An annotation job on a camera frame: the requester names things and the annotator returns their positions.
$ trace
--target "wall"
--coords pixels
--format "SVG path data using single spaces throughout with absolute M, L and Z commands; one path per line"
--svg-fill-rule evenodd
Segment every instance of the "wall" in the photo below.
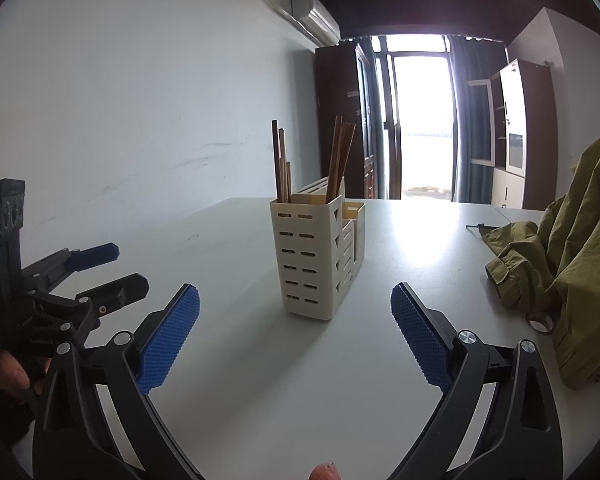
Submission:
M 556 196 L 569 189 L 571 168 L 600 136 L 600 36 L 543 9 L 507 47 L 509 60 L 549 62 L 558 114 Z
M 0 178 L 27 181 L 23 258 L 273 196 L 270 121 L 318 178 L 315 46 L 261 0 L 6 0 Z

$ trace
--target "air conditioner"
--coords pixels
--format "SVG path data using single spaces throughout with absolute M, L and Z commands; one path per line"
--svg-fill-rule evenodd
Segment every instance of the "air conditioner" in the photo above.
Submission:
M 318 0 L 291 0 L 293 15 L 325 45 L 340 42 L 340 27 Z

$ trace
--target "metal screw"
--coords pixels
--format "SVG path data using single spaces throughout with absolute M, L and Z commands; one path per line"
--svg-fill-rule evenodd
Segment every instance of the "metal screw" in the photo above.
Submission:
M 71 350 L 71 345 L 69 343 L 60 343 L 58 348 L 56 348 L 56 352 L 60 355 L 66 354 L 69 350 Z
M 119 332 L 113 338 L 113 342 L 118 346 L 124 346 L 131 341 L 131 334 L 129 332 Z
M 460 341 L 467 345 L 474 344 L 475 340 L 477 339 L 475 334 L 473 332 L 469 332 L 468 330 L 462 330 L 462 332 L 458 334 L 458 337 L 460 338 Z
M 536 345 L 534 345 L 531 341 L 523 341 L 520 343 L 520 346 L 522 346 L 522 349 L 528 354 L 532 354 L 536 351 Z

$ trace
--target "textured blue pad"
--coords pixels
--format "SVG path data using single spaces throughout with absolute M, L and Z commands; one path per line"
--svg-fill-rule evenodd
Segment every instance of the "textured blue pad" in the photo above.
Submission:
M 200 314 L 200 295 L 189 285 L 171 307 L 140 354 L 136 380 L 145 395 L 167 378 L 185 339 Z
M 446 394 L 453 382 L 448 349 L 421 307 L 400 285 L 391 293 L 391 312 L 427 382 Z
M 91 269 L 91 267 L 115 262 L 119 256 L 120 249 L 116 244 L 104 244 L 73 254 L 65 265 L 69 270 L 80 272 Z

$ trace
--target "white table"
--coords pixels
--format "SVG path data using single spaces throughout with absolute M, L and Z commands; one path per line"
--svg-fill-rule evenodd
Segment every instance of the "white table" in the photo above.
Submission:
M 441 395 L 427 384 L 390 311 L 392 288 L 408 282 L 426 306 L 486 343 L 538 342 L 570 473 L 600 436 L 600 384 L 579 392 L 562 386 L 550 338 L 499 306 L 484 270 L 493 255 L 465 225 L 504 225 L 503 212 L 435 201 L 369 201 L 366 208 L 366 258 L 329 323 L 283 312 L 266 199 L 227 200 L 144 237 L 119 240 L 118 262 L 74 275 L 58 293 L 76 294 L 131 272 L 149 279 L 148 298 L 107 316 L 88 341 L 97 345 L 134 330 L 182 283 L 199 288 L 200 318 L 151 398 L 210 480 L 304 480 L 328 460 L 345 480 L 383 480 Z M 515 216 L 539 219 L 537 212 Z M 480 426 L 489 402 L 478 406 Z M 478 434 L 472 423 L 455 465 L 468 459 Z M 132 455 L 128 443 L 122 449 Z

